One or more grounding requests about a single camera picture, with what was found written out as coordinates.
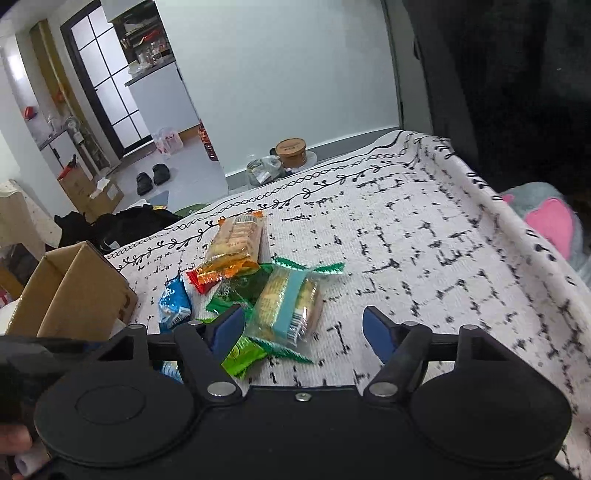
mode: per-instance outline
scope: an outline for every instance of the tile floor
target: tile floor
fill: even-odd
[[[164,163],[170,169],[170,180],[154,188],[146,195],[137,194],[138,173],[146,172],[153,177],[152,167]],[[191,138],[184,143],[184,148],[168,160],[156,151],[116,171],[109,178],[115,179],[124,193],[124,198],[116,212],[126,209],[135,202],[150,199],[162,192],[169,191],[168,210],[175,212],[194,203],[209,203],[228,194],[228,184],[219,162],[209,160],[203,144],[198,138]]]

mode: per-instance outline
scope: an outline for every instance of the snack package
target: snack package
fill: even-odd
[[[204,320],[205,323],[212,321],[214,319]],[[236,345],[234,345],[226,359],[222,362],[222,366],[228,374],[242,379],[246,375],[246,369],[249,366],[266,356],[267,352],[252,342],[248,337],[241,335]],[[178,363],[174,360],[164,361],[160,372],[183,383],[181,374],[178,371]]]
[[[177,325],[189,320],[191,302],[180,276],[173,278],[164,287],[158,301],[160,333],[170,332]]]
[[[262,212],[221,218],[220,228],[197,271],[199,283],[205,285],[256,272],[263,223]]]
[[[244,378],[246,369],[257,360],[265,358],[267,352],[251,341],[248,337],[241,335],[234,348],[222,362],[224,370],[230,375]]]
[[[263,263],[260,265],[260,269],[251,275],[222,280],[205,309],[220,315],[235,303],[239,303],[242,305],[246,320],[248,320],[272,272],[273,265]]]
[[[187,289],[187,282],[201,295],[207,294],[217,283],[213,281],[211,283],[199,283],[199,278],[197,276],[197,270],[187,270],[183,272],[183,283],[185,284],[185,289]]]
[[[316,329],[323,306],[322,276],[342,274],[345,265],[308,269],[285,258],[273,263],[273,273],[246,324],[245,335],[262,348],[277,348],[285,356],[286,348],[298,348]]]
[[[181,374],[178,372],[178,363],[174,360],[166,360],[162,362],[160,372],[167,377],[174,378],[177,382],[183,383]]]

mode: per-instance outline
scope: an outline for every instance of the shelf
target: shelf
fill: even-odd
[[[162,21],[159,18],[154,18],[150,23],[147,23],[143,27],[136,28],[132,32],[125,34],[125,38],[129,40],[130,38],[135,38],[140,34],[142,34],[143,36],[143,34],[149,32],[149,30],[153,29],[158,25],[162,25]]]

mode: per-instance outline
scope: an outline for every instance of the pink ear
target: pink ear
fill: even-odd
[[[525,223],[554,245],[566,260],[570,258],[574,225],[570,210],[562,200],[545,200],[525,216]]]

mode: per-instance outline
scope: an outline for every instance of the box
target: box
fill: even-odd
[[[43,256],[25,286],[7,335],[105,341],[127,324],[138,297],[89,242]]]
[[[96,190],[96,185],[80,167],[75,167],[60,181],[61,188],[80,213],[86,215],[89,222],[94,222],[96,216],[90,211],[90,195]]]
[[[123,192],[114,180],[103,182],[102,187],[90,195],[89,209],[96,218],[112,213],[123,198]]]

